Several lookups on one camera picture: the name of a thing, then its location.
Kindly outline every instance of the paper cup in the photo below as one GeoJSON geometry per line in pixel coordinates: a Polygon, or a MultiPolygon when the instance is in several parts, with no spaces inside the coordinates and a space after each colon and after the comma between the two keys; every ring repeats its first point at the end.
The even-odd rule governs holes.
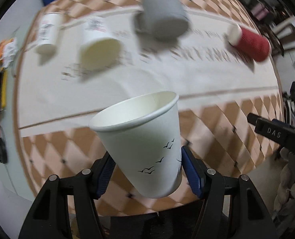
{"type": "Polygon", "coordinates": [[[94,116],[106,150],[140,194],[162,198],[181,183],[178,95],[163,91],[115,104],[94,116]]]}
{"type": "Polygon", "coordinates": [[[256,62],[265,61],[271,53],[271,45],[266,37],[238,24],[233,24],[228,28],[227,40],[232,46],[249,55],[256,62]]]}
{"type": "Polygon", "coordinates": [[[110,66],[118,57],[121,43],[107,28],[102,17],[88,18],[82,25],[83,40],[80,47],[81,67],[99,70],[110,66]]]}
{"type": "Polygon", "coordinates": [[[189,28],[189,19],[180,0],[142,0],[143,12],[134,17],[138,33],[149,33],[158,40],[167,41],[183,35],[189,28]]]}
{"type": "Polygon", "coordinates": [[[63,16],[59,12],[47,13],[43,16],[38,32],[38,45],[36,51],[39,54],[51,54],[57,49],[57,40],[62,24],[63,16]]]}

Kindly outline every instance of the chair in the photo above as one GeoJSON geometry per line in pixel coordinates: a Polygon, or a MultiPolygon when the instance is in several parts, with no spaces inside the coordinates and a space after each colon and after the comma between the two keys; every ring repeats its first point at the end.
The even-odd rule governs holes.
{"type": "Polygon", "coordinates": [[[269,32],[268,35],[269,37],[273,36],[273,38],[270,39],[273,46],[271,52],[272,56],[278,54],[284,56],[286,52],[295,50],[295,27],[292,24],[288,24],[275,33],[269,32]]]}

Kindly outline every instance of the mug handle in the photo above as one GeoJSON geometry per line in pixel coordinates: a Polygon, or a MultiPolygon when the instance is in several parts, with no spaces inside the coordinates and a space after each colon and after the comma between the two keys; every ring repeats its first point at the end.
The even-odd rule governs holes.
{"type": "Polygon", "coordinates": [[[143,11],[138,11],[134,16],[134,28],[137,33],[147,33],[146,26],[143,21],[143,11]]]}

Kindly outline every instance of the bird print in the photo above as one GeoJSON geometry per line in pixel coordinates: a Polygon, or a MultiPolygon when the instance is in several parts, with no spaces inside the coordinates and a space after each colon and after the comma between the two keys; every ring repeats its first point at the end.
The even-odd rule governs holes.
{"type": "Polygon", "coordinates": [[[148,173],[148,174],[151,174],[152,172],[154,172],[155,170],[151,171],[151,172],[145,172],[145,173],[148,173]]]}
{"type": "Polygon", "coordinates": [[[162,159],[161,159],[161,160],[159,160],[158,162],[155,162],[155,163],[161,163],[161,162],[162,162],[162,160],[163,160],[163,158],[164,158],[164,156],[162,157],[162,159]]]}
{"type": "Polygon", "coordinates": [[[152,169],[152,168],[153,168],[153,166],[152,166],[152,167],[150,167],[150,168],[144,168],[144,169],[146,169],[146,170],[148,170],[148,171],[149,171],[149,170],[150,170],[150,169],[152,169]]]}

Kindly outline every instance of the table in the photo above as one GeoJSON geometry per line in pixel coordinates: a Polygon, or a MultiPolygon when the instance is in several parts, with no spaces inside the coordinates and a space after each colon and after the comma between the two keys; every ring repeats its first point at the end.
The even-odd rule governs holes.
{"type": "MultiPolygon", "coordinates": [[[[184,38],[185,43],[182,41],[178,47],[175,45],[161,47],[162,51],[168,52],[166,55],[155,52],[154,41],[151,40],[148,41],[150,42],[148,49],[143,47],[142,51],[136,52],[139,40],[135,38],[133,41],[134,34],[131,29],[125,27],[124,30],[118,29],[123,23],[129,25],[129,19],[138,9],[139,1],[56,0],[37,15],[26,39],[25,53],[20,58],[19,78],[14,91],[14,130],[17,150],[34,194],[37,194],[49,175],[53,173],[60,177],[75,175],[104,155],[105,149],[96,134],[87,127],[88,122],[102,108],[121,101],[126,96],[131,97],[152,89],[152,85],[147,85],[148,88],[143,89],[140,82],[132,84],[129,81],[130,77],[125,76],[127,73],[125,67],[135,74],[134,70],[138,71],[138,65],[144,63],[149,64],[150,68],[145,68],[145,71],[151,76],[160,71],[157,77],[160,77],[161,81],[157,82],[155,78],[149,79],[155,87],[188,91],[180,93],[178,103],[182,143],[186,140],[191,142],[195,156],[202,158],[211,168],[223,175],[238,177],[261,164],[277,147],[274,142],[256,135],[246,120],[249,112],[269,119],[282,119],[279,82],[275,76],[272,58],[258,65],[242,54],[230,52],[231,48],[225,51],[216,47],[204,47],[203,44],[200,53],[195,47],[187,47],[191,40],[225,48],[223,32],[231,22],[238,22],[247,28],[255,29],[237,0],[181,0],[188,7],[187,11],[194,26],[184,38]],[[65,14],[66,25],[61,49],[53,59],[37,62],[32,51],[38,23],[43,14],[52,11],[65,14]],[[123,66],[118,66],[109,72],[98,73],[96,76],[80,72],[77,64],[71,61],[75,56],[71,54],[76,50],[71,47],[77,36],[77,31],[74,29],[77,28],[78,21],[75,19],[93,11],[98,11],[98,15],[111,19],[108,23],[114,24],[113,28],[116,29],[114,34],[129,46],[128,50],[123,51],[122,59],[119,61],[123,66]],[[202,29],[201,26],[206,26],[208,29],[202,29]],[[175,75],[173,69],[167,68],[168,58],[173,69],[180,74],[175,75]],[[62,71],[61,80],[55,76],[57,73],[51,74],[53,69],[62,71]],[[167,73],[161,72],[162,69],[167,69],[167,73]],[[115,76],[109,76],[110,72],[114,74],[117,72],[120,80],[113,79],[112,82],[111,78],[115,76]],[[215,76],[219,76],[220,73],[219,81],[215,81],[215,76]],[[183,80],[188,81],[181,80],[182,74],[186,75],[183,80]],[[164,84],[166,77],[170,81],[164,84]],[[100,84],[102,86],[92,88],[91,93],[84,92],[86,89],[83,88],[77,96],[71,96],[72,92],[69,90],[71,87],[89,88],[87,85],[95,78],[97,82],[110,78],[110,83],[107,86],[100,84]],[[122,93],[121,84],[127,93],[122,93]],[[100,94],[106,93],[109,89],[109,93],[113,96],[102,100],[100,94]],[[65,95],[62,93],[63,98],[58,98],[56,95],[62,90],[69,92],[65,95]]],[[[194,200],[196,196],[191,192],[185,175],[179,189],[170,196],[147,199],[139,195],[116,167],[107,192],[101,199],[95,201],[95,204],[99,215],[123,216],[170,209],[194,200]]],[[[69,211],[74,212],[73,198],[68,198],[68,204],[69,211]]]]}

